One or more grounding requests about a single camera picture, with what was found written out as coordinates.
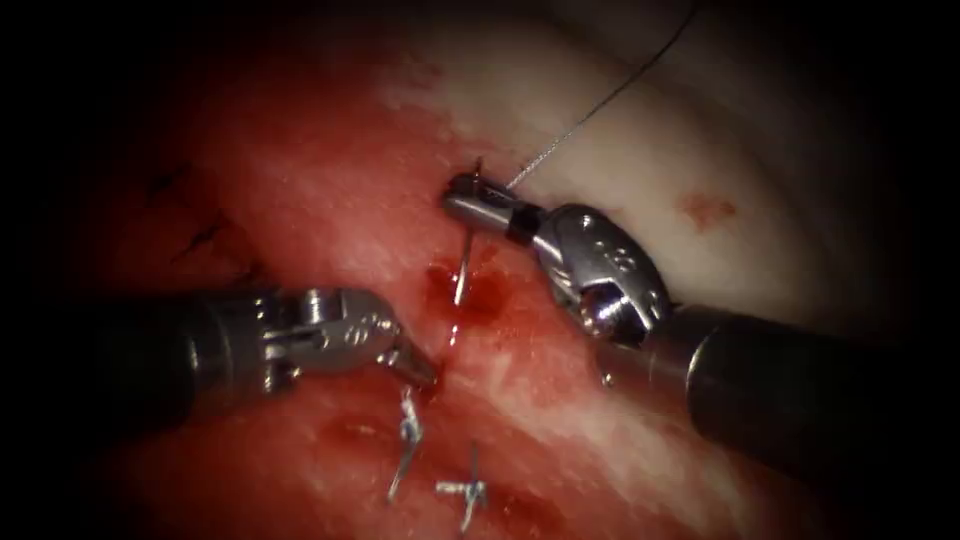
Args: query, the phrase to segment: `blood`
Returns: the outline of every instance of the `blood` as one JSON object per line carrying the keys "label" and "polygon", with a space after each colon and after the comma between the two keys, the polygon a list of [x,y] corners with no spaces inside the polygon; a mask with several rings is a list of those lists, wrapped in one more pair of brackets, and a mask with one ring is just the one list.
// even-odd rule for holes
{"label": "blood", "polygon": [[677,209],[693,221],[698,233],[716,228],[737,215],[737,208],[726,199],[706,193],[687,193],[677,200]]}

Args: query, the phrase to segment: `surgical needle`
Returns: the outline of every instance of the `surgical needle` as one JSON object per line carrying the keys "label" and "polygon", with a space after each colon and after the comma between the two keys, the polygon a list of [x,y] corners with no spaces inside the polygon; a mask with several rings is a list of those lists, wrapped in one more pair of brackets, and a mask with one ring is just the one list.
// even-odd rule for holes
{"label": "surgical needle", "polygon": [[[473,170],[472,195],[477,194],[477,186],[480,181],[480,160]],[[457,272],[457,288],[453,293],[453,305],[460,307],[463,303],[463,295],[467,291],[467,270],[470,265],[470,248],[473,245],[473,229],[467,228],[467,234],[464,238],[463,253],[460,256],[460,269]]]}
{"label": "surgical needle", "polygon": [[583,117],[580,118],[580,120],[578,120],[577,123],[574,124],[569,131],[553,139],[553,141],[551,141],[550,144],[547,145],[547,147],[542,152],[540,152],[540,154],[537,157],[533,158],[533,160],[529,164],[527,164],[527,166],[524,167],[523,170],[520,171],[519,174],[517,174],[517,176],[513,177],[513,180],[511,180],[510,183],[507,184],[507,189],[512,190],[516,188],[518,185],[520,185],[520,182],[523,182],[524,178],[526,178],[531,171],[536,169],[537,166],[540,165],[540,163],[544,159],[547,159],[547,156],[552,154],[553,151],[556,150],[558,146],[563,144],[563,142],[569,139],[571,135],[576,133],[577,130],[579,130],[580,127],[583,126],[583,124],[587,123],[587,121],[590,120],[593,117],[593,115],[600,112],[600,109],[606,107],[607,104],[613,101],[613,99],[616,98],[618,95],[620,95],[621,92],[626,90],[628,86],[633,84],[633,82],[639,79],[641,75],[643,75],[651,67],[653,67],[653,65],[660,60],[660,58],[667,52],[667,50],[669,50],[670,47],[672,47],[673,44],[676,43],[678,39],[680,39],[680,35],[683,34],[683,31],[686,30],[687,26],[690,25],[690,21],[693,20],[693,16],[696,14],[698,7],[699,7],[699,3],[697,2],[697,0],[693,0],[690,3],[690,9],[687,12],[686,18],[683,20],[682,23],[680,23],[680,26],[677,27],[677,29],[673,33],[673,36],[670,37],[667,43],[663,47],[661,47],[660,50],[653,55],[653,57],[651,57],[649,60],[641,64],[639,68],[637,68],[633,73],[631,73],[630,76],[628,76],[626,80],[624,80],[620,84],[620,86],[616,87],[612,92],[607,94],[605,98],[600,100],[599,103],[594,105],[594,107],[590,109],[587,112],[587,114],[583,115]]}

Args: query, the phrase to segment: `dark suture stitch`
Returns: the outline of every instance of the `dark suture stitch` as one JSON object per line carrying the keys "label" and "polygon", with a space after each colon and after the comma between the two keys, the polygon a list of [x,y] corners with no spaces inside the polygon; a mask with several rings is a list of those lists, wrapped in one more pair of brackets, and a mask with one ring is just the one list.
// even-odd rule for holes
{"label": "dark suture stitch", "polygon": [[183,259],[198,247],[206,244],[213,240],[213,237],[217,235],[220,230],[223,229],[223,219],[222,213],[217,212],[216,218],[214,218],[213,224],[207,227],[206,229],[201,230],[197,234],[193,235],[193,238],[190,239],[190,244],[183,249],[180,253],[174,255],[173,259],[170,260],[171,263],[176,263],[177,261]]}
{"label": "dark suture stitch", "polygon": [[191,167],[191,164],[189,161],[187,161],[187,162],[181,163],[174,170],[168,173],[164,173],[160,176],[157,176],[156,178],[151,180],[149,185],[147,185],[147,195],[146,195],[145,206],[147,207],[152,206],[157,196],[163,193],[164,191],[170,189],[170,187],[173,186],[174,182],[176,182],[178,179],[186,175],[187,172],[190,170],[190,167]]}

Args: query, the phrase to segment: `blood spot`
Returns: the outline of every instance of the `blood spot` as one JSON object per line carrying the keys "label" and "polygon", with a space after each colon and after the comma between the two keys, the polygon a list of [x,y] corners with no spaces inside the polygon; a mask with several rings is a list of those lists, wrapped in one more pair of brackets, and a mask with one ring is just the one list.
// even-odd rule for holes
{"label": "blood spot", "polygon": [[700,192],[682,195],[677,200],[677,209],[693,221],[698,233],[705,233],[737,214],[737,208],[730,201]]}

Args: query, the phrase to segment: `surgical suture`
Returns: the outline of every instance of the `surgical suture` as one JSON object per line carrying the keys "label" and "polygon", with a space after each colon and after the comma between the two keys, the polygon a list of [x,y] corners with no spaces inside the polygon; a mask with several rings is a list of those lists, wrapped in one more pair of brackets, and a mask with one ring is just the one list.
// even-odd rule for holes
{"label": "surgical suture", "polygon": [[416,405],[413,402],[413,389],[409,386],[403,389],[400,398],[400,410],[403,411],[403,420],[400,421],[400,440],[403,441],[406,448],[400,457],[400,464],[397,466],[397,472],[393,475],[393,481],[390,482],[390,488],[387,490],[388,503],[396,497],[400,481],[406,476],[407,470],[413,462],[417,446],[423,440],[423,426],[417,417]]}
{"label": "surgical suture", "polygon": [[197,234],[193,235],[193,238],[190,239],[190,244],[188,244],[187,247],[185,247],[182,251],[180,251],[180,253],[174,255],[174,257],[170,260],[170,262],[172,263],[177,262],[180,259],[192,253],[198,247],[202,246],[203,244],[206,244],[207,242],[210,242],[211,240],[213,240],[213,237],[216,236],[218,232],[220,232],[220,229],[222,228],[223,228],[223,224],[221,223],[220,213],[218,212],[217,217],[213,221],[213,224],[199,231]]}
{"label": "surgical suture", "polygon": [[477,466],[477,446],[470,447],[470,481],[469,482],[437,482],[435,491],[438,494],[463,495],[466,508],[463,519],[460,521],[460,535],[463,536],[473,520],[473,511],[477,504],[487,507],[487,484],[480,480]]}

